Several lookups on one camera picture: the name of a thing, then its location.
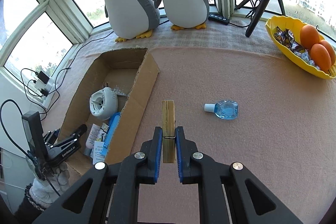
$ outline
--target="orange fruit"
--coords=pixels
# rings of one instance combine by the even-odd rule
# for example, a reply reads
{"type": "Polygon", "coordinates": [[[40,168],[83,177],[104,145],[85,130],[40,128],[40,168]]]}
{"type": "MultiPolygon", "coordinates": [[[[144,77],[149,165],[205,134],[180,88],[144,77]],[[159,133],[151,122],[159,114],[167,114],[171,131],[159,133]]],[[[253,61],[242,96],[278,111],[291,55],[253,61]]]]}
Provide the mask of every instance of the orange fruit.
{"type": "Polygon", "coordinates": [[[329,53],[329,55],[330,55],[331,65],[335,64],[335,61],[336,61],[336,54],[335,54],[335,51],[334,51],[333,46],[330,45],[329,42],[326,41],[326,40],[324,40],[324,39],[322,39],[322,40],[320,41],[320,44],[323,45],[323,46],[327,49],[327,51],[328,51],[328,53],[329,53]]]}
{"type": "Polygon", "coordinates": [[[301,45],[310,50],[314,44],[320,43],[320,34],[312,25],[304,25],[300,30],[301,45]]]}
{"type": "Polygon", "coordinates": [[[321,44],[314,44],[310,50],[310,58],[325,73],[331,68],[331,59],[327,49],[321,44]]]}

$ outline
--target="white penguin belly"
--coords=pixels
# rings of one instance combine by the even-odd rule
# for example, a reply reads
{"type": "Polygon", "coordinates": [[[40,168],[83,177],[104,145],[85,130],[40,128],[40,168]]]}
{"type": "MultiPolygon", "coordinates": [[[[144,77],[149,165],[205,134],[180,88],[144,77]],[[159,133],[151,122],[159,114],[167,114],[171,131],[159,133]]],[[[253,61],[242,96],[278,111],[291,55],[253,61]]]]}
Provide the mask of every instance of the white penguin belly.
{"type": "Polygon", "coordinates": [[[138,0],[105,0],[105,5],[117,36],[132,39],[148,30],[148,16],[138,0]]]}
{"type": "Polygon", "coordinates": [[[207,19],[207,8],[203,0],[163,0],[165,11],[171,23],[192,28],[207,19]]]}

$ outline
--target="metal screw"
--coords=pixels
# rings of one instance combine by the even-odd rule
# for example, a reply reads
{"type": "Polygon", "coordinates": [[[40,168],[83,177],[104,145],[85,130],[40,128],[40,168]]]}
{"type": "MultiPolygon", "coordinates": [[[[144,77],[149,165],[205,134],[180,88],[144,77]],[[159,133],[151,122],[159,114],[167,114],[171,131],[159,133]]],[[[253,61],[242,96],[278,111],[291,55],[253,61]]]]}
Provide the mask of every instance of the metal screw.
{"type": "Polygon", "coordinates": [[[134,154],[134,157],[137,159],[143,159],[145,157],[145,153],[144,152],[137,152],[134,154]]]}
{"type": "Polygon", "coordinates": [[[243,165],[240,162],[235,162],[232,164],[232,167],[236,170],[241,170],[243,168],[243,165]]]}
{"type": "Polygon", "coordinates": [[[94,167],[97,169],[97,170],[101,170],[101,169],[104,169],[105,168],[105,163],[100,161],[100,162],[97,162],[94,167]]]}
{"type": "Polygon", "coordinates": [[[203,158],[203,154],[202,154],[201,152],[195,152],[195,153],[193,154],[193,157],[194,157],[195,159],[200,160],[201,158],[203,158]]]}

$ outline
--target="penguin foot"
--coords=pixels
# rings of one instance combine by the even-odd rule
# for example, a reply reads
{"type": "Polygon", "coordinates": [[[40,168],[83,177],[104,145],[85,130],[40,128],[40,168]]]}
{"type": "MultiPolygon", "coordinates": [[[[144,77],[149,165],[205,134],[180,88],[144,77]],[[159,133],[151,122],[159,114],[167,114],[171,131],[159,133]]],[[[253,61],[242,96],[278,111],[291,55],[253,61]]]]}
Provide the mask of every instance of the penguin foot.
{"type": "Polygon", "coordinates": [[[122,38],[122,37],[117,37],[115,39],[115,42],[125,42],[127,39],[126,38],[122,38]]]}
{"type": "Polygon", "coordinates": [[[178,30],[184,30],[185,28],[184,27],[180,27],[180,26],[177,26],[177,25],[173,25],[170,27],[172,30],[175,30],[175,31],[178,31],[178,30]]]}
{"type": "Polygon", "coordinates": [[[145,38],[145,37],[148,38],[148,37],[151,37],[152,33],[153,33],[153,30],[149,30],[147,32],[137,35],[135,38],[145,38]]]}
{"type": "Polygon", "coordinates": [[[200,25],[197,25],[197,26],[195,26],[195,27],[193,27],[194,29],[196,29],[196,30],[199,30],[199,29],[206,29],[206,24],[205,24],[205,22],[203,22],[202,24],[200,24],[200,25]]]}

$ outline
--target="white glove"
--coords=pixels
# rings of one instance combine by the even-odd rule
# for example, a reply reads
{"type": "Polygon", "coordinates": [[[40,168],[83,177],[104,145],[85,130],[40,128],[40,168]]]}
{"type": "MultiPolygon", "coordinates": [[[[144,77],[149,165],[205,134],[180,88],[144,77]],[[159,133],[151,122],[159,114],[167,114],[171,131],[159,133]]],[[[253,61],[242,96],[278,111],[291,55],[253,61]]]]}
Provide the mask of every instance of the white glove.
{"type": "MultiPolygon", "coordinates": [[[[62,195],[69,188],[69,171],[65,162],[59,167],[53,168],[54,175],[48,176],[48,179],[55,187],[57,192],[62,195]]],[[[48,208],[57,198],[58,195],[50,186],[47,180],[34,179],[33,185],[29,190],[29,195],[37,204],[43,208],[48,208]]]]}

